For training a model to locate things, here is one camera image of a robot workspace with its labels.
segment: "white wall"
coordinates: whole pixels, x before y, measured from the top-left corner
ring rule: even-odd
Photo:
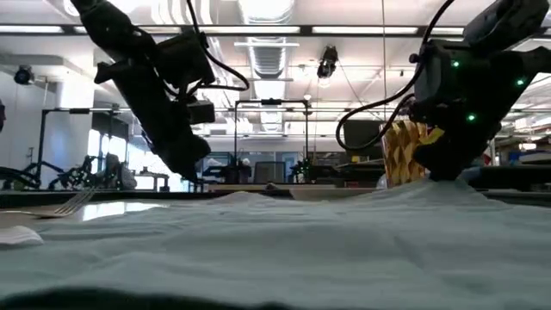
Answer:
[[[34,148],[33,161],[38,157],[40,114],[45,90],[37,86],[22,86],[13,77],[0,71],[0,99],[6,106],[6,122],[0,133],[0,166],[23,169],[31,163],[26,158]],[[52,107],[55,94],[47,92],[46,105]]]
[[[233,139],[207,138],[213,152],[233,152]],[[246,152],[304,152],[306,140],[302,138],[239,138],[238,150]],[[308,140],[309,149],[314,149],[314,138]],[[315,146],[318,152],[343,152],[334,138],[316,139]]]

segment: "wrinkled fabric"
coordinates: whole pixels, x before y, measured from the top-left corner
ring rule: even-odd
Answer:
[[[2,309],[551,307],[551,210],[461,182],[315,203],[237,193],[34,229],[45,245],[0,252]]]

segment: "ceiling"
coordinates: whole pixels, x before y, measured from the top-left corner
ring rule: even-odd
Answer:
[[[0,24],[79,24],[77,17],[67,13],[67,0],[0,0]],[[135,3],[129,16],[135,24],[153,25],[160,13],[152,8],[163,8],[164,3],[173,8],[181,0],[112,0],[119,5]],[[281,0],[256,0],[265,3],[267,9],[271,3]],[[441,18],[439,25],[465,26],[493,0],[456,0]],[[179,15],[172,12],[168,22],[189,24],[186,16],[185,1],[181,1]],[[233,0],[194,0],[202,23],[212,22],[220,25],[243,24],[238,1]],[[382,25],[383,20],[389,26],[427,25],[431,17],[442,5],[443,0],[294,0],[292,25]],[[551,26],[551,19],[543,26]],[[247,37],[218,37],[219,56],[229,66],[253,78],[247,47],[236,47],[236,42],[246,42]],[[302,99],[311,97],[313,108],[354,108],[368,102],[378,101],[391,96],[406,85],[412,77],[414,67],[409,64],[410,54],[418,52],[421,39],[417,38],[354,38],[354,37],[292,37],[288,43],[298,46],[286,49],[284,98]],[[327,45],[337,47],[339,64],[331,77],[329,85],[319,84],[315,71],[318,59]],[[539,46],[551,48],[551,41],[528,40],[516,47],[528,51]],[[98,59],[98,49],[85,35],[75,36],[2,36],[0,53],[57,55],[78,65],[89,75],[95,74],[94,59]],[[551,84],[540,76],[541,80],[530,87],[517,102],[515,108],[551,109]],[[256,91],[246,91],[234,96],[242,100],[256,99]],[[96,92],[96,100],[123,104],[116,93],[105,90]],[[228,107],[227,102],[216,102],[219,107]],[[334,127],[334,121],[342,117],[342,112],[314,113],[310,121],[323,121],[323,126]],[[227,118],[232,114],[219,114],[219,120],[233,126]],[[384,118],[385,114],[365,118]],[[514,124],[519,130],[529,131],[529,125],[549,117],[544,114],[511,113],[504,120]],[[239,114],[244,122],[257,124],[262,122],[259,113]],[[304,121],[300,113],[283,113],[282,121]],[[255,127],[253,131],[262,130]]]

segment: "chair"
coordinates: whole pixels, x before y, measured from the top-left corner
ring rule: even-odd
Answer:
[[[254,183],[285,183],[285,162],[257,162]]]

